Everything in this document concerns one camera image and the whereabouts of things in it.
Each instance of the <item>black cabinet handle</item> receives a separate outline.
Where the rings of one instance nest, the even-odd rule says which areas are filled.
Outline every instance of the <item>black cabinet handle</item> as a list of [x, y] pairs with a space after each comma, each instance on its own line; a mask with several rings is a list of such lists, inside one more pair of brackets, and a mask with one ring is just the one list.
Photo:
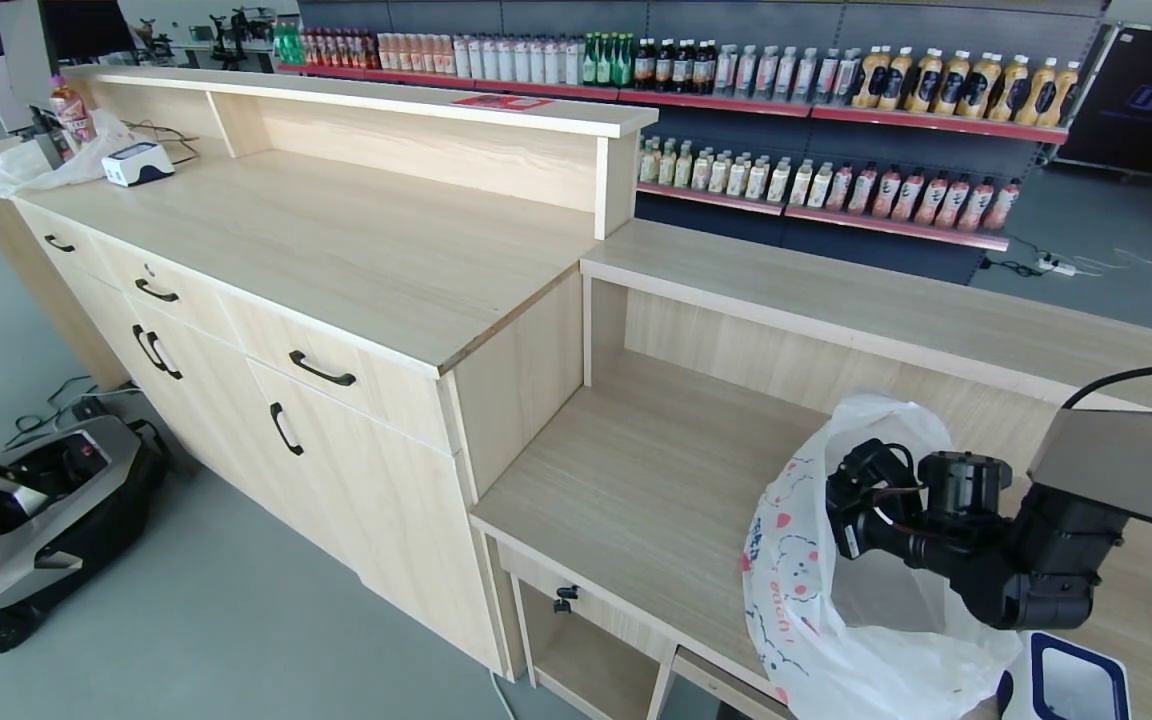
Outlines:
[[278, 429], [278, 437], [283, 438], [283, 445], [287, 446], [287, 450], [290, 452], [291, 455], [305, 455], [305, 448], [288, 442], [287, 433], [283, 432], [283, 424], [278, 420], [278, 416], [282, 414], [282, 402], [275, 402], [273, 406], [270, 406], [270, 418], [274, 420], [274, 429]]
[[162, 370], [164, 373], [168, 372], [168, 365], [162, 359], [158, 359], [154, 353], [151, 353], [150, 348], [145, 346], [145, 341], [141, 340], [145, 336], [145, 328], [142, 328], [141, 325], [132, 325], [132, 336], [136, 338], [136, 344], [141, 346], [141, 351], [150, 359], [150, 364], [154, 365], [156, 369]]
[[301, 350], [293, 350], [291, 354], [288, 354], [288, 357], [291, 357], [293, 365], [296, 365], [297, 367], [305, 370], [306, 373], [320, 377], [324, 379], [324, 381], [338, 384], [338, 386], [340, 387], [349, 387], [353, 386], [354, 382], [358, 381], [358, 378], [353, 377], [353, 373], [346, 373], [342, 376], [329, 376], [324, 373], [323, 370], [306, 365], [305, 354], [303, 354]]
[[154, 351], [154, 355], [159, 357], [159, 369], [162, 370], [164, 373], [172, 376], [172, 378], [177, 379], [177, 381], [180, 378], [184, 377], [179, 372], [179, 370], [173, 370], [168, 363], [166, 363], [166, 359], [162, 358], [162, 354], [159, 353], [159, 348], [157, 348], [157, 343], [159, 343], [159, 333], [145, 333], [145, 341], [150, 343], [150, 350]]
[[41, 240], [45, 240], [47, 245], [54, 247], [61, 252], [73, 252], [74, 250], [78, 250], [74, 245], [60, 245], [60, 243], [56, 242], [56, 236], [54, 236], [54, 234], [45, 234], [45, 236], [41, 236]]
[[150, 281], [147, 281], [145, 278], [136, 278], [136, 290], [143, 291], [145, 293], [145, 295], [150, 297], [157, 297], [162, 302], [175, 302], [180, 300], [180, 296], [174, 291], [169, 291], [166, 293], [166, 295], [162, 295], [162, 293], [150, 290]]

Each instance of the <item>floor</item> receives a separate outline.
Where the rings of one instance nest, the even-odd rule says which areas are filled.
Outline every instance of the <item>floor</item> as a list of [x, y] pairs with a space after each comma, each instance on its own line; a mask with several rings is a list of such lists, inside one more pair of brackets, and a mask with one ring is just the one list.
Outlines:
[[[1126, 265], [1120, 247], [1152, 260], [1152, 183], [1047, 169], [1025, 188], [1011, 232], [1068, 258]], [[1034, 255], [1015, 243], [1006, 259], [1029, 264]], [[1104, 274], [1023, 278], [994, 268], [973, 286], [1152, 327], [1152, 265]], [[31, 350], [20, 354], [20, 343]], [[0, 256], [0, 447], [14, 418], [46, 414], [46, 396], [78, 374]], [[520, 720], [579, 717], [525, 680], [502, 684]], [[670, 720], [714, 712], [717, 702], [682, 680], [666, 707]], [[5, 717], [507, 715], [475, 661], [213, 473], [185, 471], [164, 487], [134, 552], [0, 657]]]

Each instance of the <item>electrical cable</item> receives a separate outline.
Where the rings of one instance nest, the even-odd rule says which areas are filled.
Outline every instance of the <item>electrical cable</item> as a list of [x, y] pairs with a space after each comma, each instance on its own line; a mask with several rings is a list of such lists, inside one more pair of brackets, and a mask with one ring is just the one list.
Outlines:
[[1084, 386], [1078, 392], [1075, 392], [1074, 395], [1069, 397], [1069, 400], [1066, 400], [1064, 404], [1061, 406], [1060, 409], [1061, 410], [1073, 409], [1075, 406], [1079, 403], [1079, 401], [1082, 401], [1087, 395], [1092, 395], [1093, 392], [1097, 392], [1101, 387], [1111, 386], [1112, 384], [1115, 382], [1132, 381], [1134, 379], [1137, 378], [1150, 378], [1150, 377], [1152, 377], [1152, 366], [1137, 367], [1135, 370], [1127, 370], [1123, 373], [1106, 376], [1101, 379], [1098, 379], [1098, 381], [1096, 382], [1087, 384], [1087, 386]]

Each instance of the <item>white plastic bag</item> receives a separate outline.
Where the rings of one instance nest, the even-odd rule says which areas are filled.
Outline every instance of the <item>white plastic bag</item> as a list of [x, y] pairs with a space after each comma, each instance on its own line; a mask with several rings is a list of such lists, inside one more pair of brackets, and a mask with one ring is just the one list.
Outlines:
[[65, 165], [54, 170], [36, 143], [22, 142], [0, 154], [0, 197], [12, 197], [22, 190], [48, 190], [63, 184], [78, 184], [105, 177], [101, 159], [142, 142], [122, 120], [106, 109], [92, 109], [96, 141], [89, 142]]
[[954, 448], [914, 402], [840, 402], [755, 511], [741, 558], [750, 638], [799, 720], [957, 720], [995, 692], [1020, 637], [979, 623], [933, 573], [881, 551], [838, 555], [826, 479], [869, 438], [904, 445], [915, 461]]

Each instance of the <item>white device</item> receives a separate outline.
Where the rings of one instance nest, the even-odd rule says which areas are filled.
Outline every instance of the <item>white device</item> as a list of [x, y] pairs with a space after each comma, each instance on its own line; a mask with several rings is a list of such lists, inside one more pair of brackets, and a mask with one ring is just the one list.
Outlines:
[[137, 142], [101, 159], [105, 177], [122, 187], [136, 187], [175, 173], [168, 151], [157, 142]]

